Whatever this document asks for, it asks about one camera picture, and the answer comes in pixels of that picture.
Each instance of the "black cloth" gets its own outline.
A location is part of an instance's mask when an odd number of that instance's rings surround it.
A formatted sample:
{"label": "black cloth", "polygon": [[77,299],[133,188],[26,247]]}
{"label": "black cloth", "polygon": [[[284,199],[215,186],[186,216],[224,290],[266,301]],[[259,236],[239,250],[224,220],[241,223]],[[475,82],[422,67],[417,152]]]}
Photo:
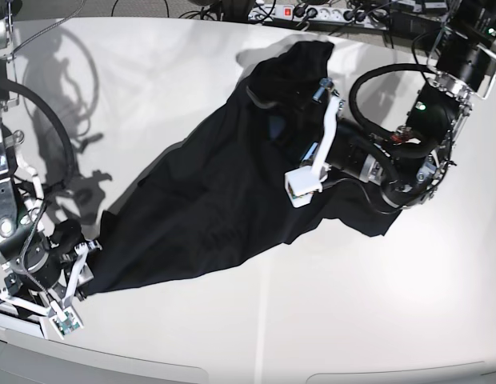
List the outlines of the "black cloth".
{"label": "black cloth", "polygon": [[282,143],[308,130],[322,134],[325,107],[310,100],[327,76],[333,48],[298,42],[259,63],[226,104],[138,184],[117,217],[103,215],[104,249],[90,260],[89,294],[240,266],[291,244],[324,218],[339,218],[368,236],[387,231],[397,215],[370,210],[350,183],[298,209],[284,191],[284,174],[296,164]]}

